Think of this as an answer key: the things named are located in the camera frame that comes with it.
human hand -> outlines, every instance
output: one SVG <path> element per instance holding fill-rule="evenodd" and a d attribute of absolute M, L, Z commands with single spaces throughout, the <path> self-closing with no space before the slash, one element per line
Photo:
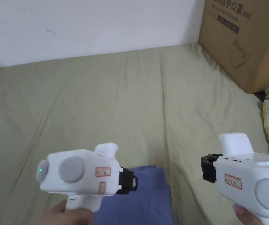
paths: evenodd
<path fill-rule="evenodd" d="M 93 213 L 87 209 L 73 209 L 64 212 L 67 200 L 62 201 L 44 214 L 43 218 L 33 225 L 89 225 Z"/>
<path fill-rule="evenodd" d="M 244 225 L 264 225 L 257 217 L 249 213 L 248 210 L 242 206 L 234 203 L 233 208 L 236 212 L 236 216 Z"/>

white wall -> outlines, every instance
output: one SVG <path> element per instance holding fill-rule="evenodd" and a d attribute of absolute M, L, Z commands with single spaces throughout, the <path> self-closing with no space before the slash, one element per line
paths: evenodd
<path fill-rule="evenodd" d="M 203 7 L 204 0 L 0 0 L 0 66 L 194 43 Z"/>

cardboard box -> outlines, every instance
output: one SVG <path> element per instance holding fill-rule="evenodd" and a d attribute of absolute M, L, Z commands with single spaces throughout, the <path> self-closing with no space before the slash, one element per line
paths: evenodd
<path fill-rule="evenodd" d="M 245 92 L 269 87 L 269 0 L 205 0 L 199 43 Z"/>

red label sticker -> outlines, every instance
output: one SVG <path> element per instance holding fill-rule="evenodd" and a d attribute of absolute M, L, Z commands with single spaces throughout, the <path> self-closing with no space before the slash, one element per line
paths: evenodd
<path fill-rule="evenodd" d="M 96 177 L 110 177 L 111 170 L 110 167 L 96 167 L 95 176 Z"/>
<path fill-rule="evenodd" d="M 104 195 L 106 191 L 106 182 L 100 182 L 99 183 L 99 191 L 98 194 L 99 195 Z"/>
<path fill-rule="evenodd" d="M 240 178 L 225 174 L 225 183 L 238 189 L 242 189 L 242 180 Z"/>

small mark on wall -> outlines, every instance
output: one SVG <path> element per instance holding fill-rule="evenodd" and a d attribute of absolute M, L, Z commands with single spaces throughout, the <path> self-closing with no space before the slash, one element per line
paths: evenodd
<path fill-rule="evenodd" d="M 54 34 L 54 36 L 56 36 L 56 33 L 53 32 L 53 31 L 51 31 L 51 30 L 49 30 L 49 29 L 47 29 L 47 32 L 50 32 L 50 33 Z"/>

